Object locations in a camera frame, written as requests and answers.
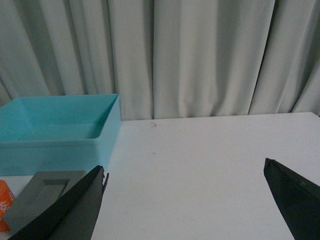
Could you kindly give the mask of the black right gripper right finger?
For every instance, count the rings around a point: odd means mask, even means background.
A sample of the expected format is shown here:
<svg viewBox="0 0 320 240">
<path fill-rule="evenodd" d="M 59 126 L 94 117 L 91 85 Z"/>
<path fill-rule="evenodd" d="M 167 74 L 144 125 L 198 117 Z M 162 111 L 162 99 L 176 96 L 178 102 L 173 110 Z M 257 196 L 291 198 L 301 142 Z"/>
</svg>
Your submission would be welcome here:
<svg viewBox="0 0 320 240">
<path fill-rule="evenodd" d="M 295 240 L 320 238 L 320 186 L 270 158 L 263 174 Z"/>
</svg>

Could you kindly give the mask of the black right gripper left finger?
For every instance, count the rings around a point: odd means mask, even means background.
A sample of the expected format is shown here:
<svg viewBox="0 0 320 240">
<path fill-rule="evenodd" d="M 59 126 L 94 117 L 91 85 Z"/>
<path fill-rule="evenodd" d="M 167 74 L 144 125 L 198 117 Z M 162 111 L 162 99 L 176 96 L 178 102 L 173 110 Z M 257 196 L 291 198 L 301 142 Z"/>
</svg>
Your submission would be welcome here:
<svg viewBox="0 0 320 240">
<path fill-rule="evenodd" d="M 90 240 L 109 175 L 94 167 L 43 213 L 13 234 L 11 240 Z"/>
</svg>

